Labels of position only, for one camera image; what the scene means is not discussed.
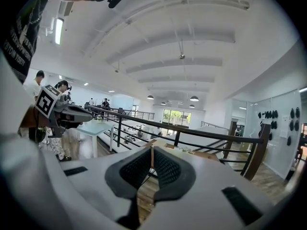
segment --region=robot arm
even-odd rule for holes
[[[50,138],[60,138],[66,129],[76,128],[93,118],[85,109],[69,104],[67,95],[61,95],[51,85],[42,87],[35,108],[49,120],[53,134]]]

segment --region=ceiling light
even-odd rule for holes
[[[63,23],[64,23],[63,19],[57,18],[57,23],[56,23],[56,44],[60,44],[61,43],[61,34],[62,34]]]
[[[300,93],[307,91],[307,87],[299,90]]]
[[[199,99],[198,99],[197,96],[194,95],[194,96],[191,97],[190,101],[197,102],[197,101],[199,101]]]

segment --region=glass wall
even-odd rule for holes
[[[164,109],[162,122],[169,125],[189,127],[191,113]]]

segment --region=white table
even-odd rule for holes
[[[113,141],[113,132],[114,132],[114,125],[108,125],[107,122],[101,122],[97,120],[91,120],[89,122],[84,122],[83,125],[79,125],[76,130],[89,135],[93,139],[93,156],[97,158],[97,136],[102,132],[111,129],[110,135],[110,150],[112,150],[112,141]]]

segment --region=white t-shirt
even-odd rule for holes
[[[25,89],[27,90],[28,94],[31,96],[31,102],[35,104],[35,97],[39,95],[41,90],[41,86],[33,80],[30,84],[25,85]]]

